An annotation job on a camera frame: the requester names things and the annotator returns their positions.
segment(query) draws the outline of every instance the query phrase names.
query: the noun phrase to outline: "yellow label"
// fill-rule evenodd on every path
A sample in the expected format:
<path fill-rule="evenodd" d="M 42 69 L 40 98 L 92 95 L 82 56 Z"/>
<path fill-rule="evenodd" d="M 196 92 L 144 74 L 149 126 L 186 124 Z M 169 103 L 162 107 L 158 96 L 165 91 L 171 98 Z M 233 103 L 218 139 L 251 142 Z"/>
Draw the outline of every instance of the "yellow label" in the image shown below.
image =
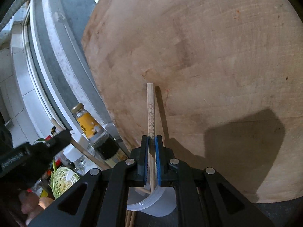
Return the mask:
<path fill-rule="evenodd" d="M 42 193 L 40 195 L 40 198 L 42 197 L 47 197 L 48 196 L 48 193 L 45 191 L 45 190 L 42 190 Z"/>
<path fill-rule="evenodd" d="M 119 149 L 118 152 L 113 157 L 111 157 L 110 159 L 106 160 L 105 162 L 111 168 L 113 168 L 115 166 L 115 164 L 117 164 L 118 162 L 123 161 L 125 159 L 127 159 L 126 154 L 121 149 Z"/>
<path fill-rule="evenodd" d="M 101 125 L 89 113 L 83 114 L 77 120 L 88 139 L 97 134 L 101 128 Z"/>

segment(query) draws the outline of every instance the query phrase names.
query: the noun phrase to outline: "shredded cabbage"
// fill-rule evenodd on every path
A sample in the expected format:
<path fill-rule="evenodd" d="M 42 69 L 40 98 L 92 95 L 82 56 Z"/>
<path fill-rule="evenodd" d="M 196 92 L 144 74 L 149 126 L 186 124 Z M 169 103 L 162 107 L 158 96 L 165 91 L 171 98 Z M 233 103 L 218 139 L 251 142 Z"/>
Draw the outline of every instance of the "shredded cabbage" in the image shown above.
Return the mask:
<path fill-rule="evenodd" d="M 80 177 L 67 167 L 60 167 L 55 173 L 52 173 L 50 186 L 55 199 L 62 195 L 66 190 L 73 186 Z"/>

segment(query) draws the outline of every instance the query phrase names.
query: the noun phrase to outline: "clear plastic container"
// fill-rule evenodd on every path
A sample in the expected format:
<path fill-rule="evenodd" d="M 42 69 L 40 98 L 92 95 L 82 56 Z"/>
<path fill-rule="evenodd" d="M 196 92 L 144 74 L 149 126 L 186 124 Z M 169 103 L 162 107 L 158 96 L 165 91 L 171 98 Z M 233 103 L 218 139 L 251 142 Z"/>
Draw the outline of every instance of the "clear plastic container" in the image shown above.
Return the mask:
<path fill-rule="evenodd" d="M 96 153 L 96 151 L 93 149 L 93 147 L 89 147 L 88 152 L 93 155 L 94 157 L 98 158 L 98 154 Z M 75 168 L 78 169 L 77 173 L 80 175 L 85 175 L 86 173 L 88 173 L 91 169 L 93 168 L 98 168 L 101 170 L 101 168 L 96 165 L 95 163 L 93 163 L 89 158 L 87 158 L 86 156 L 81 156 L 79 159 L 77 159 L 75 162 Z"/>
<path fill-rule="evenodd" d="M 130 211 L 141 211 L 155 217 L 163 217 L 170 214 L 176 206 L 176 192 L 173 187 L 157 186 L 151 195 L 143 194 L 133 187 L 129 188 L 127 209 Z"/>

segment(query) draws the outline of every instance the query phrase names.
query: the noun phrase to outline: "wooden stick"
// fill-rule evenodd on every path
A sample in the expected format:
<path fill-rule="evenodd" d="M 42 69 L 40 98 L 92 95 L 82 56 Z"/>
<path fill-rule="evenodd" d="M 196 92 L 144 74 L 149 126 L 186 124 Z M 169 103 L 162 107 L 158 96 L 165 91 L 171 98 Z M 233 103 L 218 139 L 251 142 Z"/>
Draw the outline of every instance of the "wooden stick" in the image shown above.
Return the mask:
<path fill-rule="evenodd" d="M 139 188 L 139 187 L 136 187 L 136 189 L 139 190 L 139 191 L 141 191 L 141 192 L 143 192 L 143 193 L 145 193 L 145 194 L 149 194 L 149 195 L 151 194 L 151 192 L 148 189 Z"/>
<path fill-rule="evenodd" d="M 151 193 L 155 189 L 155 97 L 154 84 L 147 84 L 147 116 L 148 116 L 148 167 L 150 176 Z"/>
<path fill-rule="evenodd" d="M 58 122 L 51 117 L 52 124 L 56 127 L 58 131 L 63 131 L 63 128 L 58 124 Z M 98 160 L 94 156 L 92 156 L 89 152 L 87 152 L 79 143 L 77 143 L 73 138 L 71 139 L 71 144 L 74 145 L 76 149 L 78 149 L 82 154 L 84 154 L 87 158 L 89 158 L 93 163 L 98 165 L 102 170 L 110 169 L 110 166 L 103 161 Z"/>
<path fill-rule="evenodd" d="M 129 210 L 126 211 L 125 227 L 129 227 L 129 223 L 131 221 L 131 213 L 132 213 L 132 211 L 129 211 Z"/>
<path fill-rule="evenodd" d="M 131 212 L 131 221 L 129 223 L 129 227 L 133 227 L 134 226 L 134 220 L 136 218 L 136 213 L 137 213 L 137 211 L 132 211 Z"/>

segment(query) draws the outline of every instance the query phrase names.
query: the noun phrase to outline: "bottle cap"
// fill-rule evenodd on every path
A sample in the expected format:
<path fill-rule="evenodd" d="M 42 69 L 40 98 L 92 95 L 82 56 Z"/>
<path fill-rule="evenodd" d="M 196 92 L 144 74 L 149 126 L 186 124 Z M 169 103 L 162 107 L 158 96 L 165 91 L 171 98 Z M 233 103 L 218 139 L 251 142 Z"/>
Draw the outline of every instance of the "bottle cap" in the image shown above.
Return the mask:
<path fill-rule="evenodd" d="M 55 132 L 56 132 L 56 127 L 54 126 L 54 127 L 51 129 L 51 134 L 53 135 Z"/>
<path fill-rule="evenodd" d="M 72 108 L 72 113 L 76 114 L 76 112 L 78 112 L 81 108 L 84 108 L 84 105 L 82 104 L 82 102 L 80 102 L 79 104 L 77 104 L 76 106 L 74 106 Z"/>

